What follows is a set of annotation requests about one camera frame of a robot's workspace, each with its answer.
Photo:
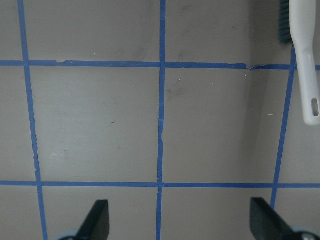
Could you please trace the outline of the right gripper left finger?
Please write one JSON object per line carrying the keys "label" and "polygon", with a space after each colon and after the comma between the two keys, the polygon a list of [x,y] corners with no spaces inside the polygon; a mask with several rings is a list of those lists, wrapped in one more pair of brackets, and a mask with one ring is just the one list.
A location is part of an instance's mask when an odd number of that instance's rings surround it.
{"label": "right gripper left finger", "polygon": [[107,240],[110,234],[110,216],[108,200],[97,200],[79,231],[76,240]]}

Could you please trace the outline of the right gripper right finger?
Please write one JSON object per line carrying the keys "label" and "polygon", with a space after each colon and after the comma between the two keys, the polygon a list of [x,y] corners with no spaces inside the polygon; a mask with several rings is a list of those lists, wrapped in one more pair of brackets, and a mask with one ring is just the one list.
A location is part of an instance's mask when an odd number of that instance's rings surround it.
{"label": "right gripper right finger", "polygon": [[291,227],[261,197],[250,200],[249,228],[255,240],[299,240]]}

